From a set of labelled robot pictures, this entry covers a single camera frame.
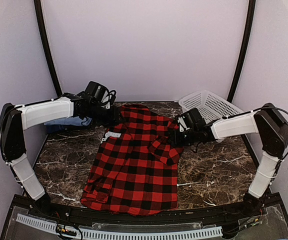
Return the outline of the red black plaid shirt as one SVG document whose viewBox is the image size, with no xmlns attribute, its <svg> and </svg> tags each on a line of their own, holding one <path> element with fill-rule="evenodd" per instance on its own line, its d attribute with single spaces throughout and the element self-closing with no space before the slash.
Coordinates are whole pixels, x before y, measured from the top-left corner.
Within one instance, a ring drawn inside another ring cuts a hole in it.
<svg viewBox="0 0 288 240">
<path fill-rule="evenodd" d="M 119 107 L 123 122 L 101 140 L 80 203 L 97 211 L 148 216 L 178 206 L 183 147 L 169 144 L 176 122 L 142 104 Z"/>
</svg>

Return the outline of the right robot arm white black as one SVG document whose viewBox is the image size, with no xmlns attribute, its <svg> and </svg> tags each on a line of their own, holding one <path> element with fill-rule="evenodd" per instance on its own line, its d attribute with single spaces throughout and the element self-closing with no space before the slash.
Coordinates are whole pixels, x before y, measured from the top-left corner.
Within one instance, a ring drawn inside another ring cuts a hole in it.
<svg viewBox="0 0 288 240">
<path fill-rule="evenodd" d="M 266 103 L 260 108 L 223 116 L 207 123 L 199 110 L 193 108 L 175 118 L 178 129 L 169 132 L 168 142 L 173 147 L 185 147 L 233 136 L 259 134 L 262 157 L 254 179 L 243 196 L 243 202 L 239 205 L 239 213 L 250 217 L 260 210 L 265 192 L 277 177 L 288 155 L 288 121 L 283 116 L 287 113 L 272 103 Z"/>
</svg>

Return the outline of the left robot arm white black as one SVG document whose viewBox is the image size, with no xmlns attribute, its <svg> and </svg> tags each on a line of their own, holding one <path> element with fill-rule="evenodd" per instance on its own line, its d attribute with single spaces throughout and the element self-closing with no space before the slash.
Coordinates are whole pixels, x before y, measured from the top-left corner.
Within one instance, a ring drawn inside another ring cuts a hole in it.
<svg viewBox="0 0 288 240">
<path fill-rule="evenodd" d="M 44 218 L 51 218 L 54 206 L 39 182 L 27 157 L 24 131 L 46 122 L 71 117 L 90 118 L 95 126 L 115 126 L 122 116 L 114 101 L 116 91 L 90 81 L 78 94 L 63 95 L 40 102 L 13 105 L 6 103 L 0 113 L 0 152 L 10 166 L 15 179 L 35 203 L 35 210 Z"/>
</svg>

